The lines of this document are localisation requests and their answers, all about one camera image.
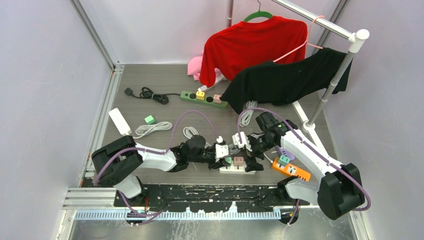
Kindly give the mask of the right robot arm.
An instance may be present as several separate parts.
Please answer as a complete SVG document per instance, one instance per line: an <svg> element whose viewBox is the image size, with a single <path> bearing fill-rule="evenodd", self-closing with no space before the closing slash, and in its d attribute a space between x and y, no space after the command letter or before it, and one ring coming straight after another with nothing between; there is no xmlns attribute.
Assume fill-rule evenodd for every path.
<svg viewBox="0 0 424 240"><path fill-rule="evenodd" d="M300 160L319 181L313 183L293 174L277 184L276 197L283 205L298 206L305 201L319 206L331 220L336 220L350 211L366 211L371 199L363 188L359 169L352 163L343 164L313 144L290 120L265 109L256 117L261 129L258 138L238 130L232 141L239 149L246 150L249 157L247 171L258 171L256 158L264 158L264 152L281 147Z"/></svg>

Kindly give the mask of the large white power strip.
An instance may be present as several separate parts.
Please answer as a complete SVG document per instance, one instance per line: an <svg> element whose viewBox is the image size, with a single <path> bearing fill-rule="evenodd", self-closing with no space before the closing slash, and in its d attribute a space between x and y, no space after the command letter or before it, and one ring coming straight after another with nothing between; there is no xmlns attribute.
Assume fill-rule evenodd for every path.
<svg viewBox="0 0 424 240"><path fill-rule="evenodd" d="M247 165L244 164L243 166L223 166L219 168L220 174L236 174L236 175L254 175L256 171L246 171Z"/></svg>

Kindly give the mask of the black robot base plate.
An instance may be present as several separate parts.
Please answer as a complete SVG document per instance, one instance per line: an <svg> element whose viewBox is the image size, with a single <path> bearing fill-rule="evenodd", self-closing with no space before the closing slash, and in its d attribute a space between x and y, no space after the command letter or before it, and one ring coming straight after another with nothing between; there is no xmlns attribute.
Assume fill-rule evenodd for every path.
<svg viewBox="0 0 424 240"><path fill-rule="evenodd" d="M141 194L127 201L133 208L175 213L224 213L231 205L239 213L259 213L296 204L277 185L143 184Z"/></svg>

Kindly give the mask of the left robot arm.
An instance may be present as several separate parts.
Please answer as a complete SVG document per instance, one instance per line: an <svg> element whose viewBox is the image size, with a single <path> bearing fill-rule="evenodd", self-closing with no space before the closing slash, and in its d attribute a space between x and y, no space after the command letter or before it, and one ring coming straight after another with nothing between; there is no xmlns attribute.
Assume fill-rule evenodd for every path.
<svg viewBox="0 0 424 240"><path fill-rule="evenodd" d="M146 200L141 180L133 175L136 169L156 169L168 173L185 170L190 163L207 164L209 169L223 167L230 155L229 146L222 139L211 146L200 135L194 135L170 149L157 149L136 143L126 135L91 154L96 176L95 186L114 187L133 206L141 206Z"/></svg>

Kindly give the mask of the small white power strip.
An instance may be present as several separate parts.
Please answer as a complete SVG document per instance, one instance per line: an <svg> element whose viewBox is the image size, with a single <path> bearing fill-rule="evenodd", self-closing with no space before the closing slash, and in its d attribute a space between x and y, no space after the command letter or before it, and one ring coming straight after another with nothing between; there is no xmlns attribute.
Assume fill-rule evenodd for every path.
<svg viewBox="0 0 424 240"><path fill-rule="evenodd" d="M132 133L130 126L123 117L122 113L118 108L114 108L108 112L109 117L117 128L118 132L122 136L129 136Z"/></svg>

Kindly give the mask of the orange power strip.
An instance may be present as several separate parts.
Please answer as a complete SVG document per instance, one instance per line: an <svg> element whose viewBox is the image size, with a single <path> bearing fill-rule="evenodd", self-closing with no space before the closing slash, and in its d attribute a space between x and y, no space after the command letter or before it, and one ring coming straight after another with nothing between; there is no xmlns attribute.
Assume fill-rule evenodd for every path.
<svg viewBox="0 0 424 240"><path fill-rule="evenodd" d="M281 174L288 177L295 176L306 182L308 182L311 178L311 174L306 170L303 170L291 163L287 163L286 165L279 164L277 158L274 159L271 167Z"/></svg>

